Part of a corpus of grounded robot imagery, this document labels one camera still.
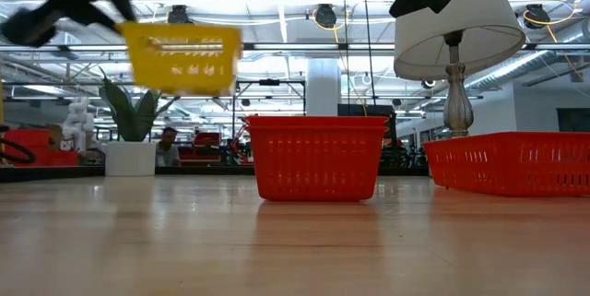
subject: wooden table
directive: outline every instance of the wooden table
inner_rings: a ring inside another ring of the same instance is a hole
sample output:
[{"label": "wooden table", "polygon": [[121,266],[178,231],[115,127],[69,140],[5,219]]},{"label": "wooden table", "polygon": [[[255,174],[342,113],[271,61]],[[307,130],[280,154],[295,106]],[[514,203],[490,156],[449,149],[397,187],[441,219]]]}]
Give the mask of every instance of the wooden table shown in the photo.
[{"label": "wooden table", "polygon": [[590,201],[382,178],[268,203],[254,177],[0,187],[0,295],[587,295]]}]

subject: silver lamp stand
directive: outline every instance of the silver lamp stand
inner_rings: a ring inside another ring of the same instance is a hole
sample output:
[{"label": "silver lamp stand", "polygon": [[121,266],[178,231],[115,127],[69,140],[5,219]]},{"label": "silver lamp stand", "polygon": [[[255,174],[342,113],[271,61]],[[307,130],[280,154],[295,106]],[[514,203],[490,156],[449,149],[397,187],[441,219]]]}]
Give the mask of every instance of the silver lamp stand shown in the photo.
[{"label": "silver lamp stand", "polygon": [[465,90],[465,65],[459,62],[459,44],[463,31],[457,30],[444,35],[449,46],[451,63],[445,71],[449,75],[449,93],[444,105],[444,125],[451,129],[452,137],[468,136],[473,124],[473,108]]}]

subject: white lampshade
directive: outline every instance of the white lampshade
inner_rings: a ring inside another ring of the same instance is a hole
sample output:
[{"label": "white lampshade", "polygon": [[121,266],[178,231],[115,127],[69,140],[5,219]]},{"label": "white lampshade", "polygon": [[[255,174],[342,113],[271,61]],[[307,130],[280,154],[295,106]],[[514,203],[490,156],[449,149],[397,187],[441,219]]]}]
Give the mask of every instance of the white lampshade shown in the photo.
[{"label": "white lampshade", "polygon": [[443,34],[463,30],[459,59],[465,76],[496,65],[525,43],[508,0],[452,0],[439,14],[429,8],[395,23],[395,73],[413,80],[446,79],[449,48]]}]

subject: white statue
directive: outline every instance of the white statue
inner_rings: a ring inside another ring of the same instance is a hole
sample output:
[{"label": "white statue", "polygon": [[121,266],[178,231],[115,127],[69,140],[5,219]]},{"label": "white statue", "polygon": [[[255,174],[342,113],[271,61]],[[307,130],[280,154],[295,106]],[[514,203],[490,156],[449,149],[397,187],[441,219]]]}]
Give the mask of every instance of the white statue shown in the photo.
[{"label": "white statue", "polygon": [[69,105],[70,113],[67,115],[62,132],[64,141],[70,141],[73,147],[65,149],[74,149],[85,151],[87,149],[87,136],[92,137],[94,131],[94,117],[88,113],[89,99],[75,98]]}]

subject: potted plant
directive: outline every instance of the potted plant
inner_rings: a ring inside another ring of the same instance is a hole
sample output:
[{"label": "potted plant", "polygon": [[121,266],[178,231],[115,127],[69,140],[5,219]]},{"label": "potted plant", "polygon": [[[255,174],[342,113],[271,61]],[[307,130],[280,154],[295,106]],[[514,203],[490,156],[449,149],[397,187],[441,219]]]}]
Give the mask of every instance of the potted plant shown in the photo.
[{"label": "potted plant", "polygon": [[179,98],[168,101],[158,108],[161,93],[149,89],[133,104],[131,94],[125,87],[114,85],[105,77],[100,96],[111,107],[112,119],[117,124],[119,138],[107,146],[107,176],[149,176],[156,166],[156,145],[144,139],[151,131],[158,115],[165,112]]}]

